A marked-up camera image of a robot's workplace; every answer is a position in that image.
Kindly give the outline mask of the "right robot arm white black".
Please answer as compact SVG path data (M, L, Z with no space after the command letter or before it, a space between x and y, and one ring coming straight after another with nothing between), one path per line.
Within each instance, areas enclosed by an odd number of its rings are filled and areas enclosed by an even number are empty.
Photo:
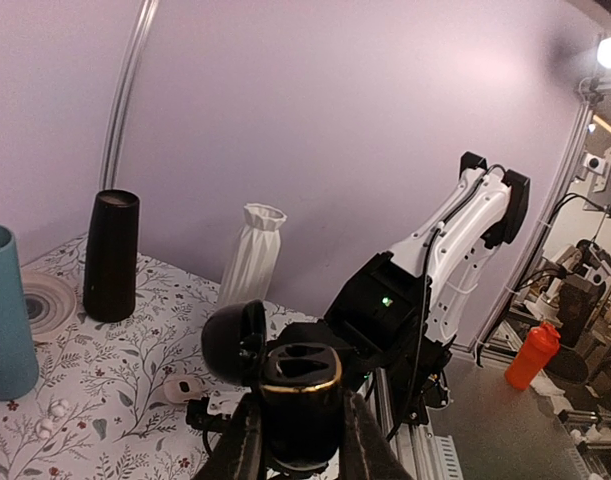
M206 366L224 382L250 386L271 351L325 344L337 352L351 389L385 370L394 425L415 421L423 385L449 362L462 311L488 260L516 238L529 197L527 176L463 154L458 183L444 203L410 236L367 261L320 319L291 323L269 339L259 300L213 313L201 334Z

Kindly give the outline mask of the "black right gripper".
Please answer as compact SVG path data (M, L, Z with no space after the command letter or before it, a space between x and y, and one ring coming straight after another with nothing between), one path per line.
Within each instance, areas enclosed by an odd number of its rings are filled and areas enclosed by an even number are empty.
M293 322L288 324L267 348L291 343L322 343L334 348L343 367L342 383L357 392L368 378L375 375L379 366L375 358L381 351L351 327L348 329L330 327L326 322ZM234 410L238 406L242 392L218 391L204 394L199 400L190 400L186 408L185 422L194 430L223 433L228 426Z

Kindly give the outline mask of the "black earbud case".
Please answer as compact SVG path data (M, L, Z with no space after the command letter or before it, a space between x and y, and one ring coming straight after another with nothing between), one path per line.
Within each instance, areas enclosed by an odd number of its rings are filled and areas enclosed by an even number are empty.
M217 310L201 334L210 373L251 389L272 460L291 471L311 472L328 463L342 438L341 361L322 343L272 350L267 343L265 308L259 300Z

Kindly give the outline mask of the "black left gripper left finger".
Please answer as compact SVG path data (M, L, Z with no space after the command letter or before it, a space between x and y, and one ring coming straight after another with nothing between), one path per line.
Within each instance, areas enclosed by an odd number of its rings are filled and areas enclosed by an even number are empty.
M263 478L261 410L251 394L245 394L195 480L256 480Z

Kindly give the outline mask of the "white airpods charging case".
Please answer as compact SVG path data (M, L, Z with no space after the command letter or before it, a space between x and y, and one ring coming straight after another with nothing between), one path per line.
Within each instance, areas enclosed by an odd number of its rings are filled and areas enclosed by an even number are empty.
M165 398L172 404L200 400L205 394L203 383L191 375L171 375L163 383Z

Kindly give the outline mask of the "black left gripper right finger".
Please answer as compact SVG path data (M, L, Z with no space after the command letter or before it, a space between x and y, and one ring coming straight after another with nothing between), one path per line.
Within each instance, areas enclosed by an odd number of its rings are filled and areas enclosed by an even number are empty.
M343 435L339 447L339 478L409 479L360 394L343 394Z

